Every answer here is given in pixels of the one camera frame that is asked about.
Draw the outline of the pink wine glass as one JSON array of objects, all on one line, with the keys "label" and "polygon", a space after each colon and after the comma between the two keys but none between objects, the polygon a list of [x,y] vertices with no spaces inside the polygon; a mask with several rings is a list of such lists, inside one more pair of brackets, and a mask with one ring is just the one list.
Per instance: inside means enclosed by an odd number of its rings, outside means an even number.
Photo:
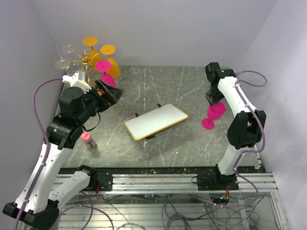
[{"label": "pink wine glass", "polygon": [[210,105],[207,110],[207,118],[201,122],[203,128],[211,130],[215,127],[215,121],[220,119],[226,112],[226,106],[222,102]]},{"label": "pink wine glass", "polygon": [[117,84],[115,79],[108,73],[111,67],[112,67],[111,62],[108,60],[100,60],[95,65],[95,69],[103,73],[102,76],[100,77],[100,80],[106,83],[107,85],[116,88]]}]

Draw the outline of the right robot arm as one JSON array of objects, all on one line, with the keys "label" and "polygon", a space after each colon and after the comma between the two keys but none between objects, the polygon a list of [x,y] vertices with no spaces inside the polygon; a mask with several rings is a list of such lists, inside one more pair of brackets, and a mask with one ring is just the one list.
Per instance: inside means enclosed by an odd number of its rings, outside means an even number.
[{"label": "right robot arm", "polygon": [[240,87],[242,80],[237,78],[233,69],[222,69],[218,62],[210,62],[205,67],[205,73],[210,83],[210,89],[205,94],[209,107],[202,126],[207,130],[213,129],[214,122],[226,112],[222,99],[226,99],[234,116],[227,131],[228,147],[211,178],[212,186],[220,190],[234,180],[242,156],[254,153],[253,147],[265,142],[266,114],[247,98]]}]

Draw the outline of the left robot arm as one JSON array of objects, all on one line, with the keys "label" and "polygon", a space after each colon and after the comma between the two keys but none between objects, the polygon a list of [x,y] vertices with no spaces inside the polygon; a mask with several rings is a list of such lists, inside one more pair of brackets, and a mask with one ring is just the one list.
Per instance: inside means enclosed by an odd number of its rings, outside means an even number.
[{"label": "left robot arm", "polygon": [[97,187],[97,171],[82,165],[56,190],[51,189],[63,162],[85,130],[84,124],[115,105],[124,94],[123,89],[109,86],[100,79],[95,81],[95,88],[69,76],[63,76],[60,81],[69,87],[59,98],[59,114],[47,128],[37,120],[44,136],[39,160],[22,193],[2,211],[38,230],[50,229],[63,206],[78,192]]}]

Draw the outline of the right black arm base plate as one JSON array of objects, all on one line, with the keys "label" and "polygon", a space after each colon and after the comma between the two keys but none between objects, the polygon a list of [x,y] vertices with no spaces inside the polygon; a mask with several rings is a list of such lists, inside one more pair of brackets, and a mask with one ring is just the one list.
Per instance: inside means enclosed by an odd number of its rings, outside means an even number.
[{"label": "right black arm base plate", "polygon": [[191,182],[197,185],[199,191],[209,190],[238,190],[238,184],[236,176],[232,175],[220,175],[220,174],[208,174],[197,175],[192,177]]}]

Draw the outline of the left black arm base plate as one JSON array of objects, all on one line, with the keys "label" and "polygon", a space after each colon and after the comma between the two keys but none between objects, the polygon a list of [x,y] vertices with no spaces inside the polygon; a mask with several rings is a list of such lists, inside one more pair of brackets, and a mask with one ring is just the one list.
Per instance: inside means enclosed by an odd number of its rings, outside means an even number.
[{"label": "left black arm base plate", "polygon": [[107,171],[97,171],[94,173],[92,190],[111,191],[113,186],[113,175]]}]

